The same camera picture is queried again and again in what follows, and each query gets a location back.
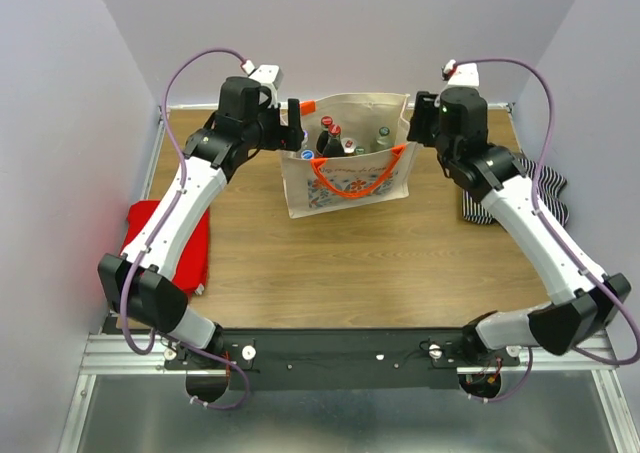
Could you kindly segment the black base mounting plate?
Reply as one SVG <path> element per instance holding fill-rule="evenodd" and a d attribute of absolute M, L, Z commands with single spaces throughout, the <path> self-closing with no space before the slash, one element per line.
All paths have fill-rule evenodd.
<path fill-rule="evenodd" d="M 519 364 L 504 349 L 473 353 L 460 327 L 228 328 L 223 350 L 253 391 L 456 389 L 462 368 Z"/>

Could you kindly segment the striped folded cloth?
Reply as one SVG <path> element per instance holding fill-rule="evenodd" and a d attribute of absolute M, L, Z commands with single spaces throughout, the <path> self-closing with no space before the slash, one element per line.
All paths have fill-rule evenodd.
<path fill-rule="evenodd" d="M 528 159 L 521 152 L 512 152 L 521 163 L 528 177 L 533 178 L 537 163 Z M 549 166 L 543 166 L 539 178 L 538 193 L 542 202 L 549 209 L 556 220 L 565 227 L 569 221 L 569 208 L 560 198 L 568 184 L 568 180 Z M 472 224 L 486 226 L 497 224 L 498 221 L 464 189 L 460 188 L 460 217 Z"/>

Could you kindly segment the blue label water bottle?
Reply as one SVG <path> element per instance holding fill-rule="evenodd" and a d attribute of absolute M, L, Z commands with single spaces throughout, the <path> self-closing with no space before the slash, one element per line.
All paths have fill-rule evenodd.
<path fill-rule="evenodd" d="M 315 155 L 312 150 L 306 149 L 301 152 L 300 157 L 304 160 L 312 160 L 315 157 Z"/>

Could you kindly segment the red folded cloth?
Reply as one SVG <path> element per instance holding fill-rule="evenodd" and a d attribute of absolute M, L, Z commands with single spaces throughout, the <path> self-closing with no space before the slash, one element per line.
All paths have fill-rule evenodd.
<path fill-rule="evenodd" d="M 123 252 L 141 232 L 158 207 L 159 200 L 141 200 L 130 206 L 127 231 L 120 248 Z M 178 262 L 173 282 L 191 298 L 204 293 L 209 273 L 210 210 L 207 209 L 187 241 Z"/>

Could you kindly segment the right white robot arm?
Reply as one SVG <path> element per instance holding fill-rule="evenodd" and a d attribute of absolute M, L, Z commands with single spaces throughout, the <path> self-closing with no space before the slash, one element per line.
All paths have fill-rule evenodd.
<path fill-rule="evenodd" d="M 510 234 L 538 273 L 546 304 L 490 312 L 463 329 L 460 352 L 480 365 L 507 346 L 539 346 L 560 356 L 604 329 L 631 285 L 607 274 L 533 193 L 532 179 L 508 148 L 488 140 L 488 107 L 472 87 L 416 95 L 408 139 L 435 149 L 444 175 Z"/>

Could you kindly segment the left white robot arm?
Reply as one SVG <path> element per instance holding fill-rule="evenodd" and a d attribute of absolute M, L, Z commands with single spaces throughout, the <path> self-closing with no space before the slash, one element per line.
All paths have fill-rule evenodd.
<path fill-rule="evenodd" d="M 248 77 L 229 77 L 219 104 L 178 151 L 177 176 L 136 237 L 119 255 L 98 265 L 105 297 L 123 321 L 136 320 L 154 334 L 187 346 L 201 368 L 223 351 L 221 327 L 197 313 L 173 278 L 182 252 L 212 201 L 251 151 L 297 151 L 304 138 L 300 102 L 280 111 L 275 89 Z"/>

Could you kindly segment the green beer bottle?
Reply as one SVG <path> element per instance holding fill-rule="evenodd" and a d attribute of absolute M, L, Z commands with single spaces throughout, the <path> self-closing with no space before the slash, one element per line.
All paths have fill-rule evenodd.
<path fill-rule="evenodd" d="M 395 145 L 392 132 L 389 127 L 380 127 L 378 133 L 372 143 L 372 151 L 380 152 L 388 150 Z"/>

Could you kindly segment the beige canvas tote bag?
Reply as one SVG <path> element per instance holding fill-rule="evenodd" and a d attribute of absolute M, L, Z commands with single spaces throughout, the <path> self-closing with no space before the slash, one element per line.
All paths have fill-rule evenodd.
<path fill-rule="evenodd" d="M 307 133 L 303 149 L 316 151 L 320 120 L 331 116 L 341 138 L 366 149 L 361 156 L 304 160 L 301 152 L 280 154 L 284 195 L 292 218 L 302 218 L 409 195 L 408 180 L 418 145 L 407 140 L 409 96 L 397 93 L 344 93 L 303 102 L 301 125 Z M 373 152 L 380 127 L 389 127 L 395 145 Z"/>

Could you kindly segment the red bull energy can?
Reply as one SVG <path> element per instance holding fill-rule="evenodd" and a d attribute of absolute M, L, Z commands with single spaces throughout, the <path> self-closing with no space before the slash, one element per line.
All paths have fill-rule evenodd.
<path fill-rule="evenodd" d="M 357 143 L 351 138 L 344 138 L 342 140 L 342 147 L 346 157 L 354 156 Z"/>

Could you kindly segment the cola glass bottle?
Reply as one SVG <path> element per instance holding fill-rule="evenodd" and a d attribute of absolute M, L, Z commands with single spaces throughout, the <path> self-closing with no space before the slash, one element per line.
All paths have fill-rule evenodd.
<path fill-rule="evenodd" d="M 333 124 L 331 116 L 325 115 L 320 120 L 321 131 L 316 142 L 316 156 L 322 157 L 323 151 L 328 143 L 329 130 Z"/>
<path fill-rule="evenodd" d="M 332 124 L 328 130 L 327 143 L 323 149 L 324 158 L 344 157 L 346 155 L 341 141 L 341 127 Z"/>

